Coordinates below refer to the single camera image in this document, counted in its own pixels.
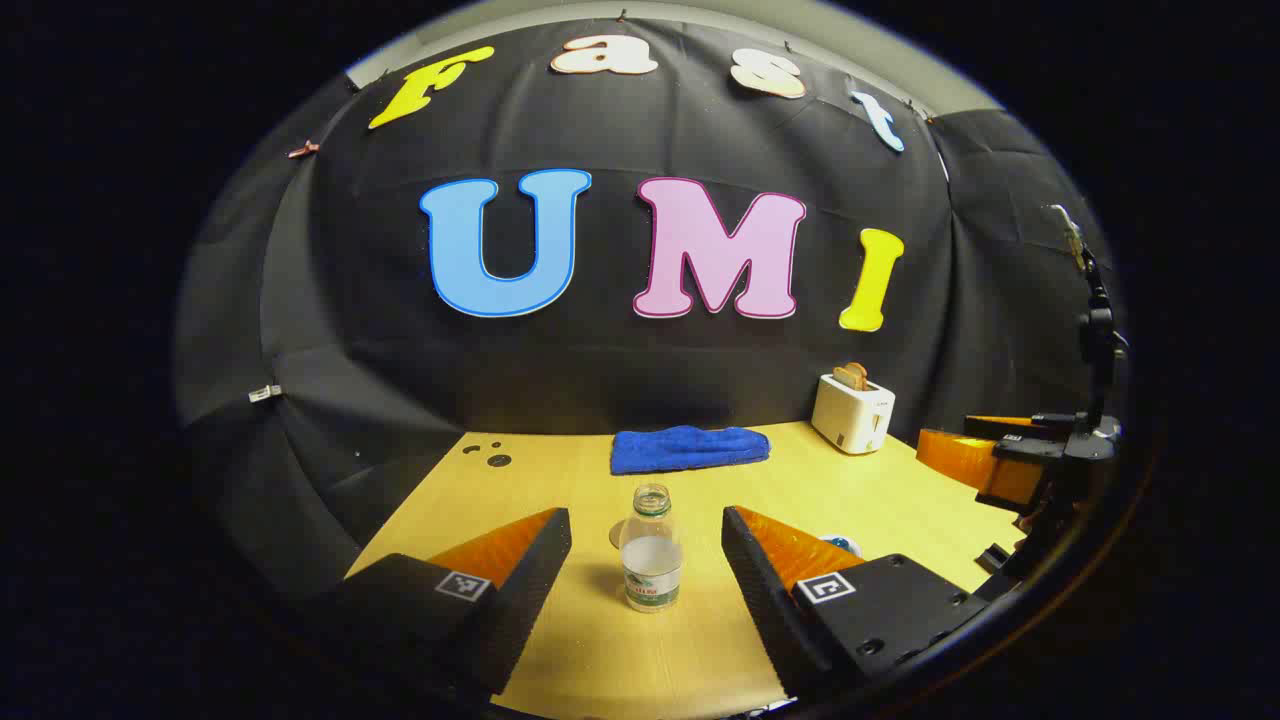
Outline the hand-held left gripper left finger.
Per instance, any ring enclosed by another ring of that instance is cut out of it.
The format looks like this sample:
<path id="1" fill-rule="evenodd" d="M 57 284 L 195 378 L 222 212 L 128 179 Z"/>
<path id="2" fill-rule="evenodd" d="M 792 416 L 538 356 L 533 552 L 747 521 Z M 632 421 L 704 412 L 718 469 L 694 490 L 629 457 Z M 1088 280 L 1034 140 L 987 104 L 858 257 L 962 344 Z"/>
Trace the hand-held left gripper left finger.
<path id="1" fill-rule="evenodd" d="M 388 553 L 303 606 L 370 674 L 463 700 L 502 694 L 572 547 L 547 509 L 421 560 Z"/>

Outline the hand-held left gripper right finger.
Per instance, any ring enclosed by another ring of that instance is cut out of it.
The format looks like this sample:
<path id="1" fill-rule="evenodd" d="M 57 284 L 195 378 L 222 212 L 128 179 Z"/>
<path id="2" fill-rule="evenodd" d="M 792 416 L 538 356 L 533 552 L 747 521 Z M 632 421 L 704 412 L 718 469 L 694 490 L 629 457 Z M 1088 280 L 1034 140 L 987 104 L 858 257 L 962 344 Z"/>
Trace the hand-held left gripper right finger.
<path id="1" fill-rule="evenodd" d="M 791 697 L 883 676 L 989 605 L 906 555 L 864 560 L 742 505 L 724 509 L 721 546 Z"/>

